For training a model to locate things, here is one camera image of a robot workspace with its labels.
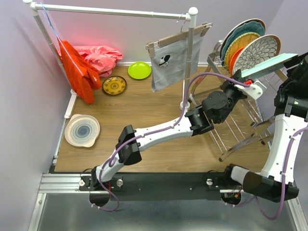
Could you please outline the orange plastic plate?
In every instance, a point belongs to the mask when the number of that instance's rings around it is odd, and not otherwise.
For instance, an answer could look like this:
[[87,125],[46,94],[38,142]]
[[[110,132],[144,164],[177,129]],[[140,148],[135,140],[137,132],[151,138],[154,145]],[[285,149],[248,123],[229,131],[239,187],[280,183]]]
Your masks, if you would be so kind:
[[229,63],[229,72],[232,73],[233,71],[233,67],[234,67],[234,64],[235,64],[235,61],[238,57],[238,55],[241,53],[241,51],[244,49],[244,47],[241,47],[240,49],[238,49],[232,56],[231,60],[230,60],[230,63]]

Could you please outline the light blue divided tray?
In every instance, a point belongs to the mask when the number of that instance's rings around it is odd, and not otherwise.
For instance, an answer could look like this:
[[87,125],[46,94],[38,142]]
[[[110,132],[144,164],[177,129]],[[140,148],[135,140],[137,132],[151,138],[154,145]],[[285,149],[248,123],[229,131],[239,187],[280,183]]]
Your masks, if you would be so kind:
[[295,53],[282,53],[278,56],[270,58],[262,63],[257,64],[251,69],[246,69],[241,72],[241,77],[244,79],[251,79],[255,81],[256,79],[263,77],[267,74],[275,72],[278,69],[284,67],[284,63],[297,57],[298,54]]

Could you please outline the brown rim floral plate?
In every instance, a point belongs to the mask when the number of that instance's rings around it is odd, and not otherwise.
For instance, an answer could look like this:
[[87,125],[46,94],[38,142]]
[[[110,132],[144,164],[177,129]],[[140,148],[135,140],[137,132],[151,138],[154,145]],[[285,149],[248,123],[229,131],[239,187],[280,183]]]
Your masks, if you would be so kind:
[[251,69],[280,53],[281,41],[276,35],[264,35],[249,43],[237,56],[232,74]]

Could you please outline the woven bamboo plate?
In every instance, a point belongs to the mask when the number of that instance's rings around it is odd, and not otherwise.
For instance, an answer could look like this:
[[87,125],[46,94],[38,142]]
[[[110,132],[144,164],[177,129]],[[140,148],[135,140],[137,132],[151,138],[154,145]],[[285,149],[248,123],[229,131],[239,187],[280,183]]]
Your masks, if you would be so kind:
[[232,56],[235,54],[237,50],[240,48],[246,47],[250,42],[259,38],[260,35],[256,32],[248,32],[237,37],[228,47],[225,57],[224,57],[224,66],[228,66],[230,64]]

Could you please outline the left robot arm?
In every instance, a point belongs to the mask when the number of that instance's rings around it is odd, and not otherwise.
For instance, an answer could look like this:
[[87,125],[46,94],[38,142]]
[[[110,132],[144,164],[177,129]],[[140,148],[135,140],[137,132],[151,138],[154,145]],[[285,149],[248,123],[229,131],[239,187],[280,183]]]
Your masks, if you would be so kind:
[[226,120],[237,102],[245,99],[245,89],[251,89],[252,80],[242,79],[241,71],[232,77],[214,73],[225,79],[219,91],[212,92],[201,105],[180,117],[156,126],[134,129],[125,126],[118,138],[118,143],[111,156],[91,172],[90,184],[96,190],[102,190],[115,173],[122,167],[134,165],[141,161],[141,152],[146,149],[177,138],[201,135],[214,129],[215,124]]

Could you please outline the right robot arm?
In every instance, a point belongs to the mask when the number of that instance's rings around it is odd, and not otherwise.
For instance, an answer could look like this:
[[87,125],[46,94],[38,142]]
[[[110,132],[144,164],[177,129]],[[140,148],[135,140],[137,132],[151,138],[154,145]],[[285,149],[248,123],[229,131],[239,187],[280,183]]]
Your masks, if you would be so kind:
[[274,99],[275,131],[268,159],[260,174],[230,164],[221,177],[228,189],[238,183],[246,193],[272,202],[298,196],[293,186],[294,163],[304,130],[308,128],[308,55],[287,61],[287,79]]

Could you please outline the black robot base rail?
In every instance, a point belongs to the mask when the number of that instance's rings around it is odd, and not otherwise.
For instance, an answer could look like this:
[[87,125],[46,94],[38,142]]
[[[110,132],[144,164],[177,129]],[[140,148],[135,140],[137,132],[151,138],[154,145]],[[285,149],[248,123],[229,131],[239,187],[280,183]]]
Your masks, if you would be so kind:
[[224,173],[116,173],[104,183],[120,201],[218,200],[244,204],[253,198]]

